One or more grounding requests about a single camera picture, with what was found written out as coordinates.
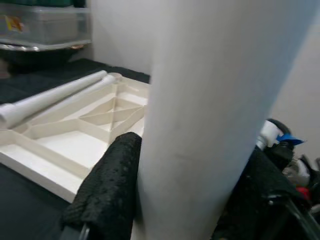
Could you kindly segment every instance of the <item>plastic storage bin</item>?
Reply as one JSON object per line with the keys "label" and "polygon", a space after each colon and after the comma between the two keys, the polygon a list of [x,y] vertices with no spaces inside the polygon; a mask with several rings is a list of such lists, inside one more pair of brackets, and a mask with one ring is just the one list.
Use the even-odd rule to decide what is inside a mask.
{"label": "plastic storage bin", "polygon": [[87,44],[88,8],[0,3],[0,43],[24,46]]}
{"label": "plastic storage bin", "polygon": [[68,7],[73,4],[72,0],[2,0],[7,4],[21,4],[43,7]]}

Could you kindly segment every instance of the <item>white cylinder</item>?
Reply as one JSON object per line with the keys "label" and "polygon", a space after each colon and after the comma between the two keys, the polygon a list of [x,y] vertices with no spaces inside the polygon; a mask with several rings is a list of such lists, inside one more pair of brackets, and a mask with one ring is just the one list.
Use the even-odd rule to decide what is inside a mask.
{"label": "white cylinder", "polygon": [[317,0],[162,0],[137,240],[208,240]]}
{"label": "white cylinder", "polygon": [[256,145],[261,150],[264,150],[267,146],[272,147],[277,142],[277,137],[280,133],[281,131],[276,125],[266,120],[257,138]]}
{"label": "white cylinder", "polygon": [[60,109],[72,102],[75,102],[81,98],[83,98],[85,95],[87,95],[88,93],[92,93],[96,90],[99,90],[105,86],[108,86],[110,84],[113,84],[117,81],[116,77],[111,74],[108,74],[107,76],[105,76],[101,81],[98,81],[97,83],[83,89],[80,92],[77,92],[76,94],[68,97],[67,99],[60,101],[59,103],[53,105],[52,107],[50,107],[49,109],[46,109],[44,111],[42,111],[39,115],[37,115],[34,119],[37,119],[41,116],[44,116],[54,110]]}
{"label": "white cylinder", "polygon": [[14,126],[27,116],[98,82],[106,75],[107,72],[102,70],[21,101],[0,105],[0,129],[7,129]]}

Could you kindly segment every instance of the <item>white pole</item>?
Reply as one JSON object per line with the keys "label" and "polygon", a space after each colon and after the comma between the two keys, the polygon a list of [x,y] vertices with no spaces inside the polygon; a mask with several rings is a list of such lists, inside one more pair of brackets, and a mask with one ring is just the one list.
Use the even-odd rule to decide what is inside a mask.
{"label": "white pole", "polygon": [[0,105],[0,129],[13,127],[31,114],[100,81],[106,75],[106,71],[98,71],[15,103]]}
{"label": "white pole", "polygon": [[42,111],[39,115],[37,115],[36,117],[34,117],[34,119],[37,119],[37,118],[40,118],[44,115],[47,115],[48,113],[51,113],[57,109],[60,109],[72,102],[75,102],[81,98],[83,98],[85,95],[87,95],[88,93],[92,93],[93,91],[96,91],[96,90],[99,90],[105,86],[108,86],[110,84],[113,84],[117,81],[117,78],[122,78],[122,75],[121,76],[113,76],[114,73],[109,73],[107,76],[105,76],[104,78],[102,78],[101,81],[98,81],[97,83],[93,84],[93,85],[90,85],[89,87],[81,90],[80,92],[78,93],[75,93],[74,95],[68,97],[67,99],[63,100],[63,101],[60,101],[59,103],[57,104],[54,104],[53,106],[51,106],[50,108]]}
{"label": "white pole", "polygon": [[317,0],[162,0],[137,240],[208,240]]}

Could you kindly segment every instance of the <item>white plastic tray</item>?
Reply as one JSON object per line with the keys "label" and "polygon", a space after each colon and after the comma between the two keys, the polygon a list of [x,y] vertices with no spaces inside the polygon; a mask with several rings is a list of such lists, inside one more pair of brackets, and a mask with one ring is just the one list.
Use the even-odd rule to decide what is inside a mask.
{"label": "white plastic tray", "polygon": [[149,85],[122,77],[80,100],[0,131],[0,162],[68,202],[115,138],[142,137]]}

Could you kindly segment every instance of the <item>black table surface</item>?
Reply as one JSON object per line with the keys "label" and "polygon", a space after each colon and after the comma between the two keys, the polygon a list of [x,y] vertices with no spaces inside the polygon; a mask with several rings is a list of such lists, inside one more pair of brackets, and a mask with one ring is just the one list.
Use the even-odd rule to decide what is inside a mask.
{"label": "black table surface", "polygon": [[[100,70],[149,83],[150,76],[88,59],[0,80],[0,104],[16,102]],[[57,240],[62,198],[0,163],[0,240]]]}

